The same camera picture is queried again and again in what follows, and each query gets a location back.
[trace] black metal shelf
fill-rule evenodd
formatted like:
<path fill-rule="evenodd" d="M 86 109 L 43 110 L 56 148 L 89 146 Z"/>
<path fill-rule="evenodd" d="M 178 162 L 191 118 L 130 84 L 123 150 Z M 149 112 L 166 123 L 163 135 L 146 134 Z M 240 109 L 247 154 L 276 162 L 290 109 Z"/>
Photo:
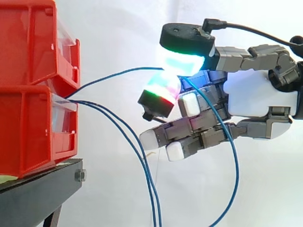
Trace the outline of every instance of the black metal shelf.
<path fill-rule="evenodd" d="M 48 171 L 0 184 L 0 226 L 35 227 L 43 220 L 44 226 L 56 226 L 61 205 L 82 187 L 77 177 L 82 169 L 82 159 L 69 159 Z"/>

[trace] thin wire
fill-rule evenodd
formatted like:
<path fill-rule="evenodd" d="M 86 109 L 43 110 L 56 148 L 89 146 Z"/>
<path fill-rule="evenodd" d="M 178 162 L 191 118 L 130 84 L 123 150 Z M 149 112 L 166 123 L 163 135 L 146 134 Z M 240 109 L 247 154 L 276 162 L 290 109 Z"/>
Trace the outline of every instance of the thin wire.
<path fill-rule="evenodd" d="M 251 27 L 247 27 L 247 26 L 244 26 L 244 25 L 237 25 L 237 24 L 232 24 L 232 23 L 227 23 L 225 25 L 225 27 L 230 27 L 230 28 L 236 28 L 236 29 L 240 29 L 240 30 L 244 30 L 244 31 L 247 31 L 247 32 L 252 32 L 252 33 L 255 33 L 257 35 L 260 35 L 260 36 L 263 36 L 267 39 L 271 39 L 279 44 L 282 44 L 282 45 L 286 45 L 286 46 L 289 46 L 289 47 L 297 47 L 297 46 L 300 46 L 299 44 L 295 44 L 295 43 L 290 43 L 290 42 L 287 42 L 287 41 L 284 41 L 282 39 L 279 39 L 277 37 L 274 37 L 270 34 L 267 34 L 265 32 L 261 32 L 259 30 L 256 30 L 254 28 L 251 28 Z"/>
<path fill-rule="evenodd" d="M 125 70 L 125 71 L 122 71 L 122 72 L 119 72 L 119 73 L 116 73 L 116 74 L 112 74 L 110 76 L 107 76 L 107 77 L 104 77 L 104 78 L 101 78 L 101 79 L 97 79 L 97 80 L 94 80 L 86 85 L 83 85 L 82 87 L 80 87 L 77 91 L 75 91 L 74 93 L 72 93 L 70 96 L 66 97 L 66 98 L 69 98 L 71 97 L 72 95 L 76 94 L 77 92 L 79 92 L 80 90 L 84 89 L 85 87 L 87 86 L 90 86 L 92 84 L 95 84 L 95 83 L 98 83 L 98 82 L 101 82 L 103 80 L 106 80 L 106 79 L 109 79 L 109 78 L 112 78 L 112 77 L 115 77 L 115 76 L 119 76 L 119 75 L 122 75 L 124 73 L 128 73 L 128 72 L 131 72 L 131 71 L 137 71 L 137 70 L 163 70 L 162 68 L 156 68 L 156 67 L 138 67 L 138 68 L 133 68 L 133 69 L 129 69 L 129 70 Z M 229 139 L 230 143 L 231 143 L 231 146 L 232 146 L 232 151 L 233 151 L 233 156 L 234 156 L 234 161 L 235 161 L 235 168 L 236 168 L 236 181 L 235 181 L 235 186 L 234 186 L 234 190 L 233 190 L 233 193 L 232 193 L 232 196 L 231 196 L 231 199 L 226 207 L 226 209 L 224 210 L 224 212 L 219 216 L 219 218 L 213 223 L 210 225 L 210 227 L 214 227 L 215 225 L 217 225 L 221 220 L 222 218 L 226 215 L 226 213 L 228 212 L 228 210 L 230 209 L 230 207 L 232 206 L 232 203 L 234 201 L 234 198 L 236 196 L 236 193 L 237 193 L 237 189 L 238 189 L 238 185 L 239 185 L 239 178 L 240 178 L 240 173 L 239 173 L 239 163 L 238 163 L 238 157 L 237 157 L 237 152 L 236 152 L 236 147 L 233 143 L 233 140 L 232 140 L 232 137 L 228 131 L 228 129 L 226 128 L 223 120 L 221 119 L 220 115 L 218 114 L 217 110 L 215 109 L 215 107 L 212 105 L 212 103 L 210 102 L 210 100 L 189 80 L 187 79 L 186 77 L 180 77 L 180 78 L 183 78 L 185 81 L 188 82 L 188 84 L 190 86 L 192 86 L 204 99 L 205 101 L 208 103 L 208 105 L 211 107 L 211 109 L 213 110 L 214 114 L 216 115 L 218 121 L 220 122 L 220 124 L 222 125 L 222 128 L 227 136 L 227 138 Z"/>
<path fill-rule="evenodd" d="M 150 199 L 151 199 L 151 206 L 152 206 L 152 213 L 153 213 L 153 223 L 154 223 L 154 227 L 157 226 L 157 222 L 156 222 L 156 212 L 155 212 L 155 205 L 154 205 L 154 201 L 153 201 L 153 196 L 152 196 L 152 190 L 151 190 L 151 186 L 150 186 L 150 183 L 152 185 L 153 184 L 153 181 L 151 179 L 151 175 L 150 175 L 150 171 L 149 171 L 149 168 L 147 168 L 137 150 L 137 148 L 134 146 L 134 144 L 131 142 L 131 140 L 129 139 L 129 137 L 127 136 L 127 134 L 125 133 L 125 131 L 120 127 L 120 125 L 115 122 L 115 120 L 109 116 L 105 111 L 103 111 L 102 109 L 90 104 L 89 102 L 87 101 L 77 101 L 77 100 L 70 100 L 71 102 L 74 102 L 74 103 L 79 103 L 79 104 L 82 104 L 82 105 L 86 105 L 86 106 L 89 106 L 95 110 L 98 110 L 99 112 L 101 112 L 102 114 L 104 114 L 120 131 L 121 133 L 123 134 L 123 136 L 126 138 L 127 142 L 131 145 L 131 147 L 134 149 L 137 157 L 139 158 L 140 160 L 140 163 L 144 169 L 144 172 L 145 172 L 145 177 L 146 177 L 146 181 L 147 181 L 147 186 L 148 186 L 148 191 L 149 191 L 149 194 L 150 194 Z"/>
<path fill-rule="evenodd" d="M 133 72 L 133 71 L 138 71 L 138 70 L 163 70 L 162 68 L 159 68 L 159 67 L 138 67 L 138 68 L 132 68 L 132 69 L 128 69 L 128 70 L 124 70 L 122 72 L 118 72 L 118 73 L 115 73 L 115 74 L 112 74 L 112 75 L 109 75 L 107 77 L 103 77 L 103 78 L 100 78 L 100 79 L 97 79 L 97 80 L 94 80 L 90 83 L 87 83 L 83 86 L 81 86 L 80 88 L 78 88 L 78 90 L 76 90 L 75 92 L 71 93 L 69 96 L 66 96 L 65 98 L 68 99 L 70 97 L 72 97 L 74 94 L 78 93 L 79 91 L 81 91 L 82 89 L 90 86 L 90 85 L 93 85 L 93 84 L 96 84 L 96 83 L 99 83 L 103 80 L 106 80 L 106 79 L 109 79 L 109 78 L 112 78 L 112 77 L 116 77 L 116 76 L 120 76 L 122 74 L 125 74 L 125 73 L 128 73 L 128 72 Z"/>
<path fill-rule="evenodd" d="M 156 189 L 156 186 L 153 182 L 153 179 L 152 179 L 152 174 L 151 174 L 151 171 L 150 171 L 150 168 L 149 168 L 149 165 L 148 165 L 148 161 L 147 161 L 147 157 L 146 157 L 146 154 L 144 152 L 144 148 L 143 148 L 143 145 L 142 143 L 140 142 L 140 139 L 138 138 L 138 136 L 136 135 L 136 133 L 134 132 L 134 130 L 129 126 L 129 124 L 127 124 L 122 118 L 120 118 L 119 116 L 117 116 L 114 112 L 112 112 L 111 110 L 109 110 L 108 108 L 106 108 L 105 106 L 102 106 L 100 104 L 97 104 L 97 103 L 94 103 L 94 102 L 90 102 L 90 101 L 83 101 L 83 100 L 70 100 L 71 102 L 80 102 L 80 103 L 87 103 L 87 104 L 90 104 L 90 105 L 94 105 L 94 106 L 97 106 L 101 109 L 104 109 L 106 110 L 107 112 L 109 112 L 111 115 L 113 115 L 118 121 L 120 121 L 123 125 L 125 125 L 125 127 L 132 133 L 132 135 L 135 137 L 136 141 L 138 142 L 139 144 L 139 147 L 140 147 L 140 150 L 142 152 L 142 156 L 143 156 L 143 159 L 144 159 L 144 162 L 145 162 L 145 166 L 146 166 L 146 169 L 147 169 L 147 173 L 149 175 L 149 179 L 150 179 L 150 183 L 151 183 L 151 186 L 152 186 L 152 189 L 153 189 L 153 192 L 155 194 L 155 198 L 156 198 L 156 202 L 157 202 L 157 208 L 158 208 L 158 219 L 159 219 L 159 226 L 162 227 L 162 217 L 161 217 L 161 207 L 160 207 L 160 199 L 159 199 L 159 196 L 158 196 L 158 193 L 157 193 L 157 189 Z"/>
<path fill-rule="evenodd" d="M 229 130 L 227 129 L 227 127 L 225 126 L 223 120 L 221 119 L 219 113 L 217 112 L 216 108 L 213 106 L 212 102 L 208 99 L 208 97 L 206 95 L 203 94 L 203 92 L 201 92 L 188 78 L 183 77 L 183 79 L 191 86 L 193 87 L 200 96 L 202 96 L 202 98 L 207 102 L 207 104 L 210 106 L 210 108 L 212 109 L 212 111 L 214 112 L 214 114 L 216 115 L 218 121 L 220 122 L 220 124 L 222 125 L 222 128 L 229 140 L 229 142 L 231 143 L 232 146 L 232 152 L 233 152 L 233 157 L 234 157 L 234 161 L 235 161 L 235 167 L 236 167 L 236 180 L 235 180 L 235 186 L 232 192 L 232 197 L 226 207 L 226 209 L 224 210 L 224 212 L 219 216 L 219 218 L 210 225 L 210 227 L 214 227 L 216 226 L 221 220 L 222 218 L 224 218 L 224 216 L 227 214 L 228 210 L 230 209 L 230 207 L 232 206 L 232 203 L 235 199 L 237 190 L 238 190 L 238 185 L 239 185 L 239 178 L 240 178 L 240 173 L 239 173 L 239 162 L 238 162 L 238 157 L 237 157 L 237 151 L 236 151 L 236 147 L 233 143 L 233 139 L 231 134 L 229 133 Z"/>

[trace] white fingertip pad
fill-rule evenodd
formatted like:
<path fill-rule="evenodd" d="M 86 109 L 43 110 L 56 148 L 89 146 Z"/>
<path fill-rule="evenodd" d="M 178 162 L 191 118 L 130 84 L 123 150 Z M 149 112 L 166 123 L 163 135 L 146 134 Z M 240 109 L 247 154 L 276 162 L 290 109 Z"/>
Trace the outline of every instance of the white fingertip pad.
<path fill-rule="evenodd" d="M 184 109 L 187 117 L 193 117 L 200 114 L 200 106 L 197 96 L 194 92 L 188 93 L 180 97 L 183 101 Z"/>
<path fill-rule="evenodd" d="M 184 159 L 183 149 L 180 142 L 173 142 L 166 147 L 166 154 L 170 162 Z"/>
<path fill-rule="evenodd" d="M 144 150 L 153 150 L 159 148 L 156 134 L 152 129 L 141 133 L 139 139 Z"/>
<path fill-rule="evenodd" d="M 271 139 L 277 138 L 289 130 L 291 123 L 274 122 L 271 125 Z"/>

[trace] cable connector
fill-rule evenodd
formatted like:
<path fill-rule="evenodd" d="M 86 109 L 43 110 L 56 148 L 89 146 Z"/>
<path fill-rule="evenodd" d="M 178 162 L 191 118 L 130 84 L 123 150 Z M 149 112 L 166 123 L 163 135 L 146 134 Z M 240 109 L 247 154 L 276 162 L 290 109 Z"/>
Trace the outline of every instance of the cable connector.
<path fill-rule="evenodd" d="M 213 30 L 224 29 L 227 27 L 227 22 L 218 19 L 209 19 L 206 18 L 202 25 L 202 29 L 205 32 L 211 33 Z"/>

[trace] black cap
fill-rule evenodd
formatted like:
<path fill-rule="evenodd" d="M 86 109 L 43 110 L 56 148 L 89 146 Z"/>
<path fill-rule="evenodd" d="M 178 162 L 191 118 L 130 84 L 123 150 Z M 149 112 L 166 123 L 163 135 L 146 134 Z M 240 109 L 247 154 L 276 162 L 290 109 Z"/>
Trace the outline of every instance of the black cap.
<path fill-rule="evenodd" d="M 145 113 L 143 118 L 148 121 L 151 121 L 154 116 L 168 117 L 174 107 L 173 103 L 147 90 L 142 92 L 138 103 L 144 107 Z"/>
<path fill-rule="evenodd" d="M 173 52 L 208 56 L 214 40 L 199 25 L 171 23 L 163 26 L 160 45 Z"/>

